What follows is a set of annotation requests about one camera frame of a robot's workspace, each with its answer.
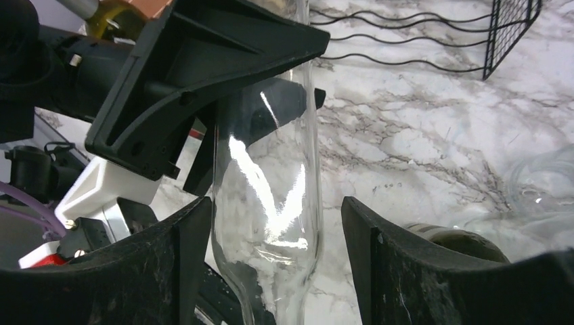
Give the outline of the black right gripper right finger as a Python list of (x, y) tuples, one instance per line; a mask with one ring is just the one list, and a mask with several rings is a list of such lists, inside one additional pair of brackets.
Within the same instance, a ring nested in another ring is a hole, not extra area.
[(364, 324), (572, 324), (573, 251), (516, 263), (434, 244), (352, 196), (341, 217)]

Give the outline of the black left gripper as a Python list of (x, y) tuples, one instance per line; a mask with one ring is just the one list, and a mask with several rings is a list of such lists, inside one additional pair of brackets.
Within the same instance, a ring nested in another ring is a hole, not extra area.
[(112, 106), (135, 61), (135, 43), (41, 26), (30, 1), (1, 2), (1, 143), (30, 139), (35, 107), (92, 123), (90, 143), (137, 133), (138, 115)]

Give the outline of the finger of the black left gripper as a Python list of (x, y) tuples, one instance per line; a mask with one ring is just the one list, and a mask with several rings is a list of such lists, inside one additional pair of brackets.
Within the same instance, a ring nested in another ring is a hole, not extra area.
[(322, 55), (329, 40), (249, 1), (174, 1), (134, 47), (104, 52), (87, 69), (104, 80), (106, 98), (85, 147), (148, 179), (175, 178), (194, 115)]
[(309, 105), (309, 94), (302, 84), (267, 79), (197, 111), (194, 118), (206, 127), (206, 131), (183, 190), (205, 196), (213, 184), (220, 186), (231, 162), (246, 156), (253, 144), (268, 135), (276, 135), (306, 111), (321, 108), (326, 92), (315, 88), (313, 96), (315, 99)]

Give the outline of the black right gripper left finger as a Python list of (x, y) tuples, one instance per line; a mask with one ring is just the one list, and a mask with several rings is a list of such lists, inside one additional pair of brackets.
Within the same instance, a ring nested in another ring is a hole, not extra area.
[(65, 265), (1, 271), (2, 324), (192, 324), (213, 204)]

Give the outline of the clear tall glass bottle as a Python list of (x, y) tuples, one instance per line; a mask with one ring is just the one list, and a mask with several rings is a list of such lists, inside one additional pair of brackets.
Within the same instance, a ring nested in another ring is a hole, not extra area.
[[(311, 65), (270, 79), (302, 84)], [(212, 250), (245, 324), (303, 324), (322, 247), (316, 110), (253, 144), (213, 184)]]

